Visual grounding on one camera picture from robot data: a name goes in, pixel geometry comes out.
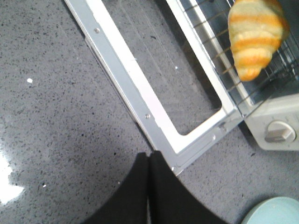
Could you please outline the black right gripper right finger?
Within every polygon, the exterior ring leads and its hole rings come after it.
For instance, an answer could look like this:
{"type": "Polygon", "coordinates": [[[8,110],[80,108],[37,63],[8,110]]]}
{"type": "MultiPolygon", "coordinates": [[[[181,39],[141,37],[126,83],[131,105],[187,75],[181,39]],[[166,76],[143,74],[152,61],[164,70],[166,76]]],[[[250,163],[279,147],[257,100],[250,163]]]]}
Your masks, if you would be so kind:
{"type": "Polygon", "coordinates": [[[160,151],[149,157],[149,210],[153,224],[224,224],[171,171],[160,151]]]}

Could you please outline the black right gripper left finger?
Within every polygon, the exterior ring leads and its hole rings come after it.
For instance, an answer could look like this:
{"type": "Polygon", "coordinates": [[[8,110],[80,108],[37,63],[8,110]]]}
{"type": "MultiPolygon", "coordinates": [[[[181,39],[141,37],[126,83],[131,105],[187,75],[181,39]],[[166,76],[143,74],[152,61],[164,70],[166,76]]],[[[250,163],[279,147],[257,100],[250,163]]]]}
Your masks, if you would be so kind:
{"type": "Polygon", "coordinates": [[[113,195],[85,224],[147,223],[149,161],[138,153],[130,172],[113,195]]]}

